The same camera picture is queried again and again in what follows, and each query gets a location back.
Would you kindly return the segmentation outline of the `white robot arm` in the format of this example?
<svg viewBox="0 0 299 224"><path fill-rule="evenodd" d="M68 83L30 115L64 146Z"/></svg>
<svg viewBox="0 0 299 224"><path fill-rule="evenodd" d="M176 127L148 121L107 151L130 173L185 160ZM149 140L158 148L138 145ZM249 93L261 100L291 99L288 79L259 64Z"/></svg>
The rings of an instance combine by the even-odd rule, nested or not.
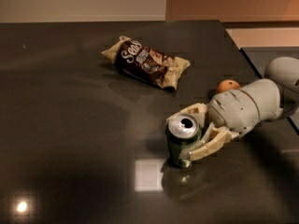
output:
<svg viewBox="0 0 299 224"><path fill-rule="evenodd" d="M206 104L190 105L166 120L171 162L188 167L224 144L240 138L263 121L285 119L299 107L299 60L278 57L264 77L215 94Z"/></svg>

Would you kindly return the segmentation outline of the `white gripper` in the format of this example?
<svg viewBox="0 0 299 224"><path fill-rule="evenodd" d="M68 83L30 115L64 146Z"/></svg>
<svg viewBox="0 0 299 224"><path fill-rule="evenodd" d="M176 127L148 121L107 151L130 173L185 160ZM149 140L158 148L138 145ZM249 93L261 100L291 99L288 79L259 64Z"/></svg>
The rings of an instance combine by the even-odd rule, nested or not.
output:
<svg viewBox="0 0 299 224"><path fill-rule="evenodd" d="M196 103L168 117L166 122L176 115L188 114L204 128L207 111L212 121L205 133L207 140L202 138L200 147L187 152L189 161L198 161L217 152L239 135L250 132L260 121L252 99L241 90L229 90L214 95L208 108L206 104Z"/></svg>

